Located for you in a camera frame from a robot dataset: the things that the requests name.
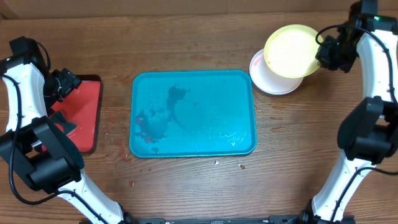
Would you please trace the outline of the yellow-green plate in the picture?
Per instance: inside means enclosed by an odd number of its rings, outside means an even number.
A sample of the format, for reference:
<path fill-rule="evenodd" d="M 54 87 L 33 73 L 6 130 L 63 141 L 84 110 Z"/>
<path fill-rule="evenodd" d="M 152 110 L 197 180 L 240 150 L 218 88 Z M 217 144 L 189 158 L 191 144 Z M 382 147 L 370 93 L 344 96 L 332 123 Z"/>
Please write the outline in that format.
<path fill-rule="evenodd" d="M 315 58 L 318 32 L 305 25 L 292 24 L 276 30 L 265 43 L 264 60 L 277 75 L 303 78 L 320 68 Z"/>

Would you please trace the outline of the white plate with red stain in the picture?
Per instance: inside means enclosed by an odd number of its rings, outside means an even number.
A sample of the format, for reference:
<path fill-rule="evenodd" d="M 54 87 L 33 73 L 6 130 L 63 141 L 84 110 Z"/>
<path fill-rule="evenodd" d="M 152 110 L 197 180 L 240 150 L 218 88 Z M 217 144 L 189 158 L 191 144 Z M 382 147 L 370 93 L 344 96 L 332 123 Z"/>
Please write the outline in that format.
<path fill-rule="evenodd" d="M 303 78 L 285 78 L 274 73 L 266 64 L 264 50 L 259 50 L 251 59 L 249 75 L 261 91 L 270 95 L 286 95 L 296 90 Z"/>

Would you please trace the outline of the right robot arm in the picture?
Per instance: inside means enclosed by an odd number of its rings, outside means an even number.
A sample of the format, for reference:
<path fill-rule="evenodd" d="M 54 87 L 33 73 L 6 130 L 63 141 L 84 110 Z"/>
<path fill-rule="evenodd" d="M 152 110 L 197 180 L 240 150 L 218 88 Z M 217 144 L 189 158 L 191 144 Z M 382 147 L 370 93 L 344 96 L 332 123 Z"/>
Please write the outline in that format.
<path fill-rule="evenodd" d="M 343 215 L 348 202 L 397 151 L 397 19 L 379 15 L 377 0 L 360 0 L 335 29 L 338 37 L 321 41 L 315 57 L 323 68 L 344 72 L 360 59 L 363 100 L 341 123 L 337 162 L 296 223 L 354 223 Z"/>

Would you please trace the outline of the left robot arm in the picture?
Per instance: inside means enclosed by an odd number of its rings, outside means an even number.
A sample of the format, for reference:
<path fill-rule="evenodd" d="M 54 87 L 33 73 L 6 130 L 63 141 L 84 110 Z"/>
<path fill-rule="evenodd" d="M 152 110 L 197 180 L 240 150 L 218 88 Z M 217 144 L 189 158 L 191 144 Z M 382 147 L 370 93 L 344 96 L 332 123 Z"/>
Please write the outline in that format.
<path fill-rule="evenodd" d="M 49 117 L 55 102 L 62 102 L 81 85 L 80 78 L 66 68 L 51 70 L 47 50 L 34 39 L 22 36 L 9 44 L 12 55 L 1 60 L 9 103 L 1 157 L 9 165 L 15 198 L 40 205 L 60 197 L 89 223 L 135 223 L 88 177 L 78 148 Z"/>

